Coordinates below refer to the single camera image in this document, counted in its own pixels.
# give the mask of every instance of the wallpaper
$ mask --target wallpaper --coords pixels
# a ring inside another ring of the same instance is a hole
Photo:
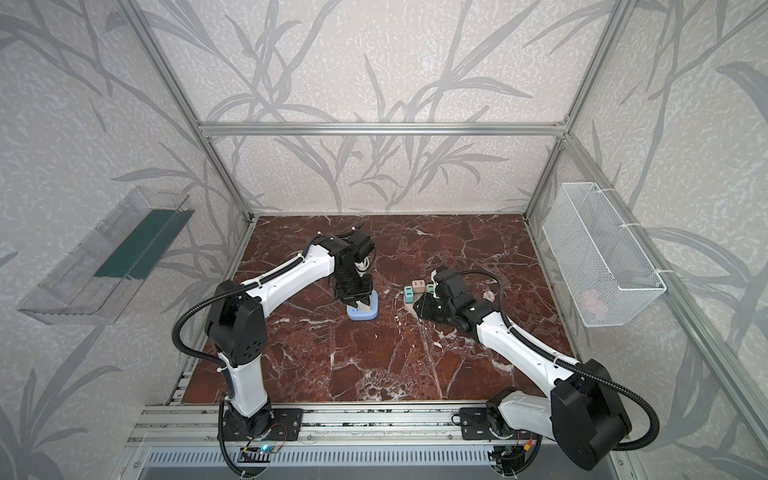
[[[139,3],[209,122],[561,121],[614,4]],[[216,142],[254,211],[520,213],[552,140]]]
[[[613,0],[140,0],[203,121],[560,121]]]
[[[766,51],[768,2],[636,9],[576,132],[768,394]]]
[[[586,328],[541,230],[563,182],[587,181],[563,154],[529,218],[543,268],[561,307],[566,332],[582,359],[594,358],[611,378],[643,396],[656,410],[661,432],[637,451],[649,479],[768,478],[765,458],[741,417],[723,394],[664,298],[621,327]],[[631,438],[643,435],[642,409],[625,399]]]
[[[171,325],[220,281],[245,227],[113,11],[0,4],[3,479],[108,476],[138,413],[177,379]],[[48,326],[16,311],[137,185],[189,193],[195,213],[118,321]]]
[[[253,211],[280,214],[521,213],[554,143],[362,135],[217,140]]]

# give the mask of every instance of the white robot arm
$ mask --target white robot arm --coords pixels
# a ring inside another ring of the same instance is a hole
[[[480,273],[499,284],[498,307],[486,299],[475,300],[462,275]],[[500,439],[515,430],[528,430],[557,441],[563,452],[580,467],[591,470],[610,450],[631,450],[650,444],[658,435],[658,417],[640,396],[613,383],[608,371],[595,360],[584,364],[547,346],[504,313],[499,279],[484,270],[457,272],[440,267],[432,272],[434,292],[414,304],[421,319],[453,325],[474,336],[483,346],[506,358],[533,380],[544,397],[514,389],[486,402],[488,424]],[[618,393],[640,405],[648,414],[650,428],[638,440],[620,443],[632,430]]]

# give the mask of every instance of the white cable tie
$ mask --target white cable tie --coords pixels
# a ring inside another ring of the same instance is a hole
[[[554,365],[554,366],[556,366],[558,368],[561,368],[561,366],[558,365],[558,359],[567,359],[568,358],[567,355],[565,355],[564,353],[560,353],[560,352],[554,352],[554,353],[552,353],[552,355],[554,355],[554,358],[552,359],[552,365]]]

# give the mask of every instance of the black bracket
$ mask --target black bracket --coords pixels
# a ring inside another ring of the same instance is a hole
[[[269,432],[260,442],[295,442],[299,439],[299,430],[301,430],[301,418],[304,415],[302,409],[283,409],[273,407],[274,415]],[[237,431],[237,424],[233,418],[231,410],[224,413],[224,425],[221,432],[225,442],[247,442],[248,438]]]
[[[499,440],[499,437],[491,432],[487,408],[466,407],[459,409],[456,416],[460,418],[458,423],[462,427],[462,440]],[[517,441],[518,435],[520,439],[528,439],[531,433],[528,430],[512,430],[509,441]]]

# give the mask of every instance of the metal mounting plate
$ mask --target metal mounting plate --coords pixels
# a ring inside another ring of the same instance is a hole
[[[261,439],[265,442],[295,442],[299,439],[299,430],[301,430],[301,418],[304,415],[302,409],[272,409],[275,415],[274,425],[270,432]],[[225,442],[246,442],[247,438],[233,428],[234,422],[230,421],[230,411],[224,413],[225,425],[222,428]]]

